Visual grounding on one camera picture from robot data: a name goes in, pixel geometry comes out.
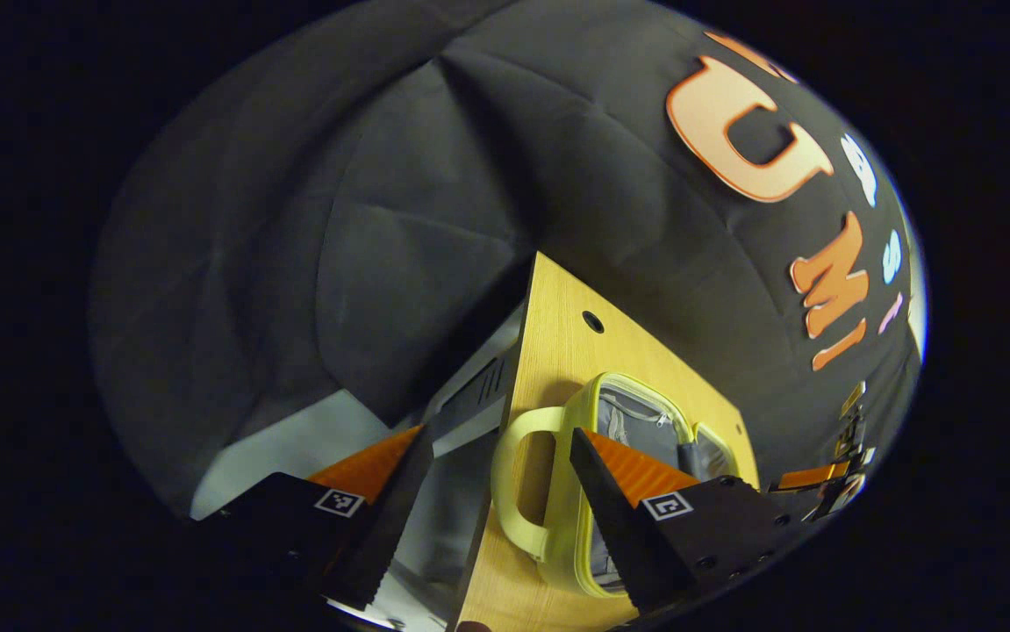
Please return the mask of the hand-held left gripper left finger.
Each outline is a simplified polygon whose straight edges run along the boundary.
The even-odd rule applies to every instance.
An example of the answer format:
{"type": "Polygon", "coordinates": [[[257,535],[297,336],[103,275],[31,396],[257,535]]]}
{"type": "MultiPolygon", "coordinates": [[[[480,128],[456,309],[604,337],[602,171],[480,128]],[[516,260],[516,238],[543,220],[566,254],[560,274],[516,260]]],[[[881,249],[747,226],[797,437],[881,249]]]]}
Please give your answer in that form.
{"type": "Polygon", "coordinates": [[[268,475],[198,522],[204,551],[228,584],[367,607],[433,460],[416,425],[308,478],[268,475]]]}

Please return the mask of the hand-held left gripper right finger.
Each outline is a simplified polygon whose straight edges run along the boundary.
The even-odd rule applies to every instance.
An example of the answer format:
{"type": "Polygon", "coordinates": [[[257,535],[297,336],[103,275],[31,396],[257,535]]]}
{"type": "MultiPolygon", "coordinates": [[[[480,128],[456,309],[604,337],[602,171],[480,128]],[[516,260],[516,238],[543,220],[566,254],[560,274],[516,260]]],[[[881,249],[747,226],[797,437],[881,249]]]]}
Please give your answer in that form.
{"type": "Polygon", "coordinates": [[[806,522],[737,476],[700,481],[589,429],[571,464],[642,615],[713,599],[796,548],[806,522]]]}

